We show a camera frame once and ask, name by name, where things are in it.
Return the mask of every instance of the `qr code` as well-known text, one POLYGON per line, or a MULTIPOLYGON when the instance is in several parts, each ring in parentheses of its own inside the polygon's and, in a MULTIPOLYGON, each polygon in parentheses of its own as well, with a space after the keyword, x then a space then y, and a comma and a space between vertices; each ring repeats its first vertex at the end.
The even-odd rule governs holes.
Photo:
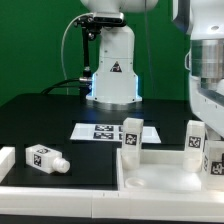
POLYGON ((41 167, 41 157, 34 154, 34 165, 41 167))
POLYGON ((95 132, 93 135, 93 139, 101 139, 101 140, 113 140, 113 133, 104 133, 104 132, 95 132))
POLYGON ((201 147, 201 138, 190 136, 188 146, 191 147, 191 148, 198 148, 199 149, 201 147))
POLYGON ((222 166, 222 162, 212 162, 211 174, 224 175, 224 167, 222 166))
POLYGON ((137 145, 137 135, 126 134, 125 144, 127 144, 127 145, 137 145))
POLYGON ((205 156, 205 158, 204 158, 204 170, 205 171, 208 170, 208 158, 207 158, 207 156, 205 156))
POLYGON ((95 131, 114 131, 114 126, 112 125, 96 125, 95 131))

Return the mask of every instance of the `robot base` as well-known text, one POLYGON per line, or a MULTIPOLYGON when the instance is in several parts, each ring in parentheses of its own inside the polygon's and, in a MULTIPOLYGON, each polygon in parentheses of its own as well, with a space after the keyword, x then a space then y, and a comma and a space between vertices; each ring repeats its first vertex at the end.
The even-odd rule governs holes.
POLYGON ((139 109, 142 106, 142 101, 135 101, 133 103, 127 104, 113 104, 113 103, 102 103, 96 100, 87 99, 87 105, 103 110, 116 110, 116 111, 125 111, 132 109, 139 109))

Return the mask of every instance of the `black table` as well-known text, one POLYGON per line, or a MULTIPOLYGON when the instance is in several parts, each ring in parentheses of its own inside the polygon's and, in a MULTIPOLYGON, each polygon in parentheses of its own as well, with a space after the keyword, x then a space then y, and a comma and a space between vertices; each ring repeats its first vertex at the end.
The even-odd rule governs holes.
MULTIPOLYGON (((141 108, 119 112, 89 107, 78 96, 24 94, 15 97, 0 108, 0 146, 16 147, 16 164, 0 186, 117 190, 116 149, 121 143, 71 141, 70 136, 76 123, 122 124, 127 117, 142 118, 145 126, 155 126, 162 144, 143 144, 143 148, 163 150, 183 150, 187 122, 194 119, 189 103, 183 101, 144 100, 141 108), (48 175, 27 166, 25 148, 36 144, 61 151, 63 158, 71 163, 70 171, 48 175)), ((0 220, 4 220, 1 224, 11 223, 10 220, 16 223, 96 222, 23 216, 0 216, 0 220)))

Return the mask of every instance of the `white paper sheet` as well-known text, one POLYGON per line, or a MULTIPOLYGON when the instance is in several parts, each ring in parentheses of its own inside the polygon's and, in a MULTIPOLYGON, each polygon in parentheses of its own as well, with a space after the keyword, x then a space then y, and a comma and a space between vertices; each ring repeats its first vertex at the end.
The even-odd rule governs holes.
MULTIPOLYGON (((121 125, 77 123, 70 139, 121 142, 122 134, 121 125)), ((142 142, 161 143, 155 127, 143 127, 142 142)))

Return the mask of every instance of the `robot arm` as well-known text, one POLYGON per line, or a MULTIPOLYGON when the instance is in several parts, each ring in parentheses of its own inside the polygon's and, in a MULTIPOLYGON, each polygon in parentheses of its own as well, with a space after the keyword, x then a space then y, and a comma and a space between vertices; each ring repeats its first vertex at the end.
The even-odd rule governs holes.
POLYGON ((158 0, 81 0, 91 12, 143 12, 155 7, 158 0))
POLYGON ((133 71, 135 36, 126 26, 122 12, 144 12, 152 9, 158 0, 81 2, 92 12, 92 18, 87 18, 86 25, 82 22, 80 25, 86 29, 89 39, 95 39, 95 34, 101 37, 99 67, 92 75, 92 91, 86 96, 87 103, 109 110, 137 106, 142 98, 138 95, 138 76, 133 71))
POLYGON ((174 23, 191 34, 192 111, 224 137, 224 1, 173 0, 173 8, 174 23))

